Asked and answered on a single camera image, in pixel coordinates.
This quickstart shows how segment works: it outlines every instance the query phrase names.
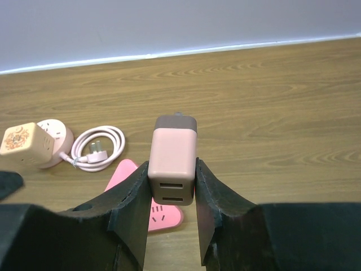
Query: white edge strip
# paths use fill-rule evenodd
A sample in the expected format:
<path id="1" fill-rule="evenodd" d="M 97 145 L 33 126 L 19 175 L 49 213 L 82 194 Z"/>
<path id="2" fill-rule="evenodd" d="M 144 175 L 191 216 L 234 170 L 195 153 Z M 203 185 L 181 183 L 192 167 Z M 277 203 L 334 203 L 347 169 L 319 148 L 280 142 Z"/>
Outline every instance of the white edge strip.
<path id="1" fill-rule="evenodd" d="M 6 75 L 9 73 L 19 73 L 19 72 L 43 71 L 47 69 L 59 69 L 59 68 L 77 67 L 77 66 L 85 66 L 85 65 L 103 64 L 103 63 L 123 62 L 130 60 L 139 60 L 139 59 L 165 58 L 168 56 L 203 54 L 203 53 L 212 53 L 212 52 L 221 52 L 221 51 L 259 48 L 259 47 L 291 45 L 298 43 L 341 40 L 341 39 L 357 38 L 357 37 L 361 37 L 361 33 L 357 33 L 353 35 L 344 35 L 344 36 L 309 38 L 304 40 L 274 41 L 274 42 L 250 43 L 243 45 L 230 45 L 230 46 L 212 47 L 212 48 L 204 48 L 204 49 L 196 49 L 196 50 L 174 51 L 174 52 L 159 53 L 159 54 L 116 56 L 113 58 L 89 59 L 89 60 L 80 60 L 80 61 L 72 61 L 72 62 L 64 62 L 64 63 L 45 64 L 45 65 L 38 65 L 38 66 L 18 68 L 18 69 L 8 69 L 5 71 L 0 71 L 0 75 Z"/>

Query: pink rectangular object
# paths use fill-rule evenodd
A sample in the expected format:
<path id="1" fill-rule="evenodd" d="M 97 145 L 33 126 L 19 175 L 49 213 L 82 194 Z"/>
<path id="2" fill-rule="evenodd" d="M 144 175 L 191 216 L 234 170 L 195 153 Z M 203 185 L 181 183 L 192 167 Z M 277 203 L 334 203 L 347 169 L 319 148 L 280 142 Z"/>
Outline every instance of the pink rectangular object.
<path id="1" fill-rule="evenodd" d="M 138 166 L 132 160 L 121 161 L 105 191 L 127 179 L 137 168 Z M 174 228 L 179 226 L 182 221 L 183 212 L 177 206 L 160 205 L 152 199 L 148 231 Z"/>

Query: round power socket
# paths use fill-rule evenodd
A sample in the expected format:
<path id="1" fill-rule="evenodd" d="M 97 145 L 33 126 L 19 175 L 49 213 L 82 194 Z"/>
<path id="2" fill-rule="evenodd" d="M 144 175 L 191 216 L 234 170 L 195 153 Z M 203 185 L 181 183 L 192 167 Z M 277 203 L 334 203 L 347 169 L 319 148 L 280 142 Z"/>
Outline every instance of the round power socket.
<path id="1" fill-rule="evenodd" d="M 74 143 L 74 135 L 72 131 L 60 120 L 42 120 L 38 122 L 37 125 L 51 135 L 51 137 L 55 140 L 51 160 L 46 164 L 40 165 L 38 168 L 53 167 L 63 161 L 59 156 L 61 152 L 66 154 L 70 153 Z"/>

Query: black object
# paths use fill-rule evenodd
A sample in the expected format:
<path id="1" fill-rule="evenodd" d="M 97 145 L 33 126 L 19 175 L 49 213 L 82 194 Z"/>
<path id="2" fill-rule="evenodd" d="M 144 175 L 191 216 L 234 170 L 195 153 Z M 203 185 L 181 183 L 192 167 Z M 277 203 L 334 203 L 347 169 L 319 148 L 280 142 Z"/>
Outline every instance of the black object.
<path id="1" fill-rule="evenodd" d="M 60 213 L 0 205 L 0 270 L 142 270 L 152 198 L 147 171 L 145 162 Z M 207 271 L 361 270 L 359 203 L 255 205 L 199 159 L 195 195 Z"/>
<path id="2" fill-rule="evenodd" d="M 24 185 L 23 178 L 15 172 L 0 171 L 0 200 Z"/>

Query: plug prong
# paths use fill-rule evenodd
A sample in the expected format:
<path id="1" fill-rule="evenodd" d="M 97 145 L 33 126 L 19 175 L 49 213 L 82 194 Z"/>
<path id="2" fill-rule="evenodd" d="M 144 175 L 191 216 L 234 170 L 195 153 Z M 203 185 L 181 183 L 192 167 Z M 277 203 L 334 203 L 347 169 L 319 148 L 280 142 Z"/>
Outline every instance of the plug prong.
<path id="1" fill-rule="evenodd" d="M 93 154 L 93 153 L 96 152 L 96 145 L 95 145 L 94 142 L 93 142 L 92 144 L 90 144 L 89 150 L 90 150 L 90 153 L 91 153 L 91 154 Z"/>
<path id="2" fill-rule="evenodd" d="M 100 143 L 99 140 L 95 142 L 95 145 L 96 145 L 96 151 L 101 152 L 102 151 L 102 144 Z"/>

